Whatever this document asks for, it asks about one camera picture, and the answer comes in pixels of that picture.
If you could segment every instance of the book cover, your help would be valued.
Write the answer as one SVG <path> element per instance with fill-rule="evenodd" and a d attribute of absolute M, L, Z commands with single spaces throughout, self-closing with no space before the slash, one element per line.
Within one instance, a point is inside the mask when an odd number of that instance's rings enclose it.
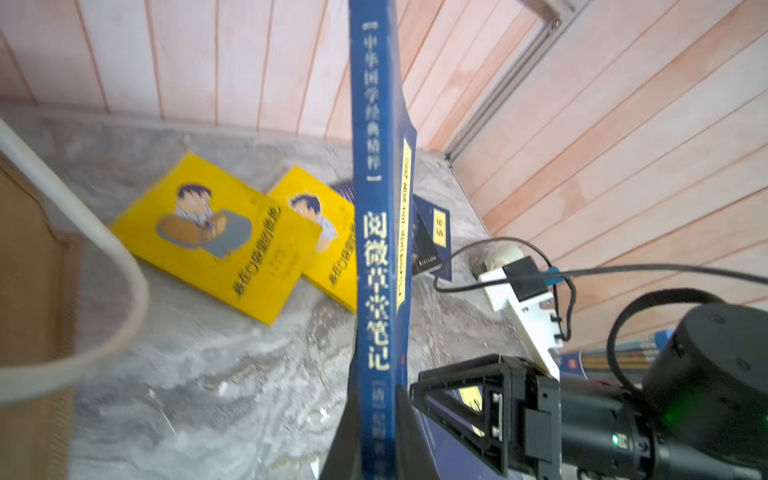
<path fill-rule="evenodd" d="M 452 279 L 451 262 L 451 212 L 439 207 L 419 195 L 413 196 L 413 204 L 419 217 L 426 225 L 430 238 L 437 249 L 441 262 L 446 265 L 432 272 L 434 275 L 448 281 Z"/>
<path fill-rule="evenodd" d="M 402 96 L 393 0 L 349 2 L 363 478 L 395 477 L 395 390 L 408 382 L 416 131 Z"/>
<path fill-rule="evenodd" d="M 355 185 L 352 180 L 342 180 L 340 182 L 330 184 L 329 187 L 331 187 L 335 192 L 337 192 L 342 197 L 346 198 L 350 203 L 352 204 L 355 203 Z M 413 196 L 414 205 L 418 205 L 416 203 L 417 198 L 419 198 L 419 196 L 417 195 Z M 423 200 L 423 202 L 425 202 L 424 204 L 432 205 L 427 200 Z M 411 267 L 412 267 L 411 273 L 412 275 L 418 275 L 419 273 L 430 272 L 434 270 L 435 274 L 437 274 L 438 270 L 435 270 L 435 269 L 438 266 L 440 266 L 442 257 L 435 243 L 432 241 L 432 232 L 430 232 L 429 228 L 426 226 L 425 222 L 422 220 L 422 217 L 419 214 L 418 209 L 412 215 L 412 217 L 413 217 L 413 225 L 412 225 L 413 254 L 412 254 L 412 262 L 411 262 Z M 447 278 L 447 280 L 450 280 L 451 279 L 450 272 L 451 270 L 449 265 L 448 276 L 447 277 L 442 276 L 442 277 Z"/>
<path fill-rule="evenodd" d="M 411 226 L 412 237 L 412 255 L 411 255 L 411 273 L 418 275 L 424 272 L 431 272 L 440 266 L 440 255 L 429 236 L 427 227 L 417 212 L 413 214 L 413 225 Z"/>
<path fill-rule="evenodd" d="M 357 309 L 355 207 L 299 167 L 293 167 L 269 196 L 322 227 L 304 276 L 354 313 Z"/>
<path fill-rule="evenodd" d="M 137 257 L 270 325 L 322 230 L 194 154 L 111 229 Z"/>

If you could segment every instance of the dark blue book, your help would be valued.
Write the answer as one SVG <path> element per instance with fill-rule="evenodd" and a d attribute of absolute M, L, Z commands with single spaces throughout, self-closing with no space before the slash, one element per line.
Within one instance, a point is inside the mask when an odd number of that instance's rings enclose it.
<path fill-rule="evenodd" d="M 419 195 L 413 196 L 413 204 L 422 222 L 426 225 L 429 237 L 440 256 L 440 261 L 445 262 L 445 265 L 433 270 L 432 273 L 451 281 L 451 262 L 448 260 L 451 258 L 451 212 L 421 198 Z"/>
<path fill-rule="evenodd" d="M 337 192 L 339 195 L 344 197 L 347 201 L 349 201 L 351 204 L 355 203 L 355 184 L 352 180 L 341 180 L 340 182 L 336 182 L 334 184 L 330 184 L 329 187 L 331 187 L 335 192 Z M 441 221 L 440 214 L 432 214 L 432 211 L 429 211 L 430 217 L 429 217 L 429 223 L 424 221 L 422 219 L 422 216 L 420 214 L 420 211 L 418 209 L 419 203 L 421 203 L 422 206 L 426 205 L 432 205 L 432 203 L 428 202 L 427 200 L 422 199 L 418 195 L 413 196 L 413 205 L 412 208 L 415 208 L 415 213 L 412 215 L 413 218 L 413 225 L 412 225 L 412 255 L 411 255 L 411 274 L 413 276 L 419 275 L 420 273 L 424 272 L 432 272 L 434 274 L 437 274 L 438 267 L 442 263 L 442 261 L 445 258 L 450 257 L 450 253 L 448 253 L 448 256 L 444 257 L 445 253 L 441 252 L 440 247 L 432 241 L 433 235 L 435 232 L 439 233 L 440 226 L 438 226 L 438 222 Z M 447 217 L 445 215 L 448 215 L 447 213 L 444 214 L 442 219 L 444 220 L 442 222 L 442 228 L 445 229 L 445 227 L 449 224 Z M 443 237 L 439 237 L 442 239 L 445 239 L 447 237 L 447 245 L 448 245 L 448 252 L 451 251 L 451 240 L 450 235 L 443 235 Z M 440 277 L 445 278 L 446 280 L 451 279 L 451 265 L 450 263 L 447 266 L 447 276 L 446 275 L 440 275 Z"/>
<path fill-rule="evenodd" d="M 408 388 L 416 148 L 394 0 L 350 0 L 349 40 L 358 268 L 349 388 L 359 391 L 363 476 L 394 478 L 395 388 Z"/>

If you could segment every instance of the cartoon character illustration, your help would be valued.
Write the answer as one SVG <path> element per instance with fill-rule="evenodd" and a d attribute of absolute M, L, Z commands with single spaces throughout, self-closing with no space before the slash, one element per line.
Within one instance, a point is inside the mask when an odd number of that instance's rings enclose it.
<path fill-rule="evenodd" d="M 216 258 L 226 258 L 248 241 L 250 220 L 228 210 L 210 208 L 213 193 L 203 185 L 182 185 L 176 211 L 157 222 L 157 234 L 179 247 L 202 248 Z"/>
<path fill-rule="evenodd" d="M 290 201 L 290 206 L 299 215 L 317 223 L 323 228 L 323 231 L 320 233 L 320 239 L 317 240 L 315 252 L 322 253 L 328 250 L 331 243 L 333 243 L 339 235 L 336 234 L 336 228 L 333 227 L 333 223 L 320 214 L 320 200 L 314 195 L 296 195 L 293 200 Z"/>

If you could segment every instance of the gray marble table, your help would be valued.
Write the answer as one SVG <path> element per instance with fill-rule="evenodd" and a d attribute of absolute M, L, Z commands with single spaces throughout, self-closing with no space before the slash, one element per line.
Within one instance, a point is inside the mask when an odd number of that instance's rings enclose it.
<path fill-rule="evenodd" d="M 347 147 L 293 137 L 158 127 L 16 109 L 3 118 L 105 223 L 187 150 L 258 190 L 300 165 L 325 182 L 352 175 Z M 418 154 L 414 192 L 451 211 L 454 249 L 487 236 L 441 156 Z M 66 227 L 51 208 L 57 225 Z M 346 400 L 355 317 L 300 280 L 265 326 L 153 267 L 147 325 L 130 351 L 77 385 L 70 478 L 315 478 Z M 467 260 L 454 283 L 471 282 Z M 409 377 L 486 353 L 524 353 L 479 291 L 437 294 L 413 281 Z M 127 307 L 126 285 L 87 247 L 78 349 L 102 342 Z"/>

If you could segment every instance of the white mount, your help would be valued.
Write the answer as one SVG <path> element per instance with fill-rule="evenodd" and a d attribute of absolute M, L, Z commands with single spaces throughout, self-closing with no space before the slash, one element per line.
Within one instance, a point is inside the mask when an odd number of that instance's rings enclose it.
<path fill-rule="evenodd" d="M 523 258 L 523 253 L 519 248 L 513 251 L 504 252 L 504 263 L 514 262 Z M 499 265 L 499 258 L 487 260 L 489 266 Z M 504 270 L 494 268 L 478 276 L 481 282 L 491 280 L 503 280 L 507 276 Z M 546 373 L 560 380 L 560 369 L 558 364 L 549 353 L 549 349 L 562 348 L 563 341 L 556 337 L 560 334 L 559 323 L 552 321 L 556 317 L 554 308 L 543 309 L 542 304 L 551 303 L 553 295 L 551 292 L 542 293 L 533 296 L 527 300 L 520 301 L 515 295 L 515 291 L 508 283 L 502 285 L 487 286 L 483 289 L 488 301 L 495 312 L 506 309 L 512 317 L 512 323 L 518 331 L 525 345 L 533 357 L 532 360 L 539 368 Z"/>

